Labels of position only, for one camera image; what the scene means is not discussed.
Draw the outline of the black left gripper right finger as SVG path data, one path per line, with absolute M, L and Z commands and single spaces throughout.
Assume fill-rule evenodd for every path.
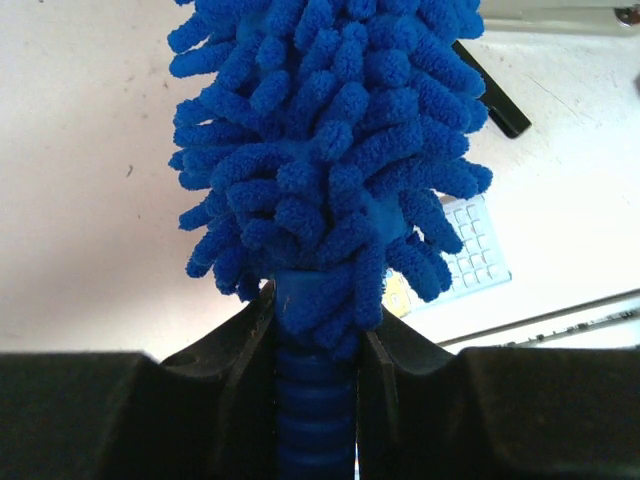
M 392 314 L 362 337 L 364 479 L 635 479 L 635 350 L 467 348 Z

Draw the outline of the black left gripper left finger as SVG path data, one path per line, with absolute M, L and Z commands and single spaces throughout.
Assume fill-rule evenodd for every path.
M 5 353 L 5 479 L 272 479 L 274 287 L 157 362 Z

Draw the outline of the blue microfiber duster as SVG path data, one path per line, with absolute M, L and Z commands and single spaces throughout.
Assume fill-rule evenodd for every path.
M 168 37 L 178 104 L 170 164 L 204 199 L 186 265 L 217 289 L 278 299 L 276 475 L 350 479 L 355 359 L 383 320 L 388 271 L 426 302 L 463 242 L 442 195 L 485 192 L 466 159 L 487 119 L 481 75 L 455 51 L 484 31 L 476 1 L 196 1 Z

